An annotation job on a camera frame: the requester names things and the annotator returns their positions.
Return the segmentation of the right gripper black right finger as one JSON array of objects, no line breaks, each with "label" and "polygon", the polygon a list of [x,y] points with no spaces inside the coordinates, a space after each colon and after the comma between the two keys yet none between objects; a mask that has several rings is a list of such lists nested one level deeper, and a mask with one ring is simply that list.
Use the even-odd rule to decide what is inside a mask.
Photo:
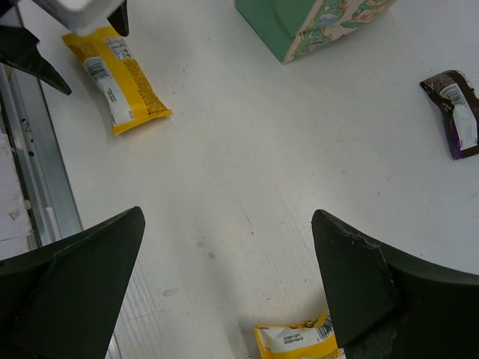
[{"label": "right gripper black right finger", "polygon": [[478,276],[414,257],[325,210],[314,247],[347,358],[477,358]]}]

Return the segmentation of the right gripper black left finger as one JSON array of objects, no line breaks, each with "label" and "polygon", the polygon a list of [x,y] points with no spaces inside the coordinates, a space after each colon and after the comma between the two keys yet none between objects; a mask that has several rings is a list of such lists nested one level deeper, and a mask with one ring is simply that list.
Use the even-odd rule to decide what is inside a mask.
[{"label": "right gripper black left finger", "polygon": [[140,207],[1,261],[2,358],[105,358],[145,229]]}]

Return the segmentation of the green white paper bag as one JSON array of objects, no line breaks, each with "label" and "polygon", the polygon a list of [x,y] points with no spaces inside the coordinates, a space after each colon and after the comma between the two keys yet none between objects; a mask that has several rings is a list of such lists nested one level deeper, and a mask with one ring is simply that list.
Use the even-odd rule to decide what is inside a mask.
[{"label": "green white paper bag", "polygon": [[283,64],[365,27],[392,0],[237,0],[235,8]]}]

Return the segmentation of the yellow bar wrapper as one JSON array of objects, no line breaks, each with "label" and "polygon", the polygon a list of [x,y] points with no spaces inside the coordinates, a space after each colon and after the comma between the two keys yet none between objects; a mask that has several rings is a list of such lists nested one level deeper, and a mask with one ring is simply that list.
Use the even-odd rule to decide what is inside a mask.
[{"label": "yellow bar wrapper", "polygon": [[345,358],[338,347],[330,312],[290,325],[258,324],[254,330],[262,358]]},{"label": "yellow bar wrapper", "polygon": [[155,94],[125,38],[112,26],[86,36],[65,34],[62,40],[104,94],[114,134],[172,115]]}]

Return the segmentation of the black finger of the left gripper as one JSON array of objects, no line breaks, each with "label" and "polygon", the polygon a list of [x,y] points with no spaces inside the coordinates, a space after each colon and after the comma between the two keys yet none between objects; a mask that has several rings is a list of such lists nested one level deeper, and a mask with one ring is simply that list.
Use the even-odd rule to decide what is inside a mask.
[{"label": "black finger of the left gripper", "polygon": [[26,28],[1,25],[1,62],[71,95],[72,90],[62,76],[39,53],[38,43],[39,40]]},{"label": "black finger of the left gripper", "polygon": [[108,17],[109,24],[122,37],[129,35],[129,20],[127,0],[124,0],[121,5]]}]

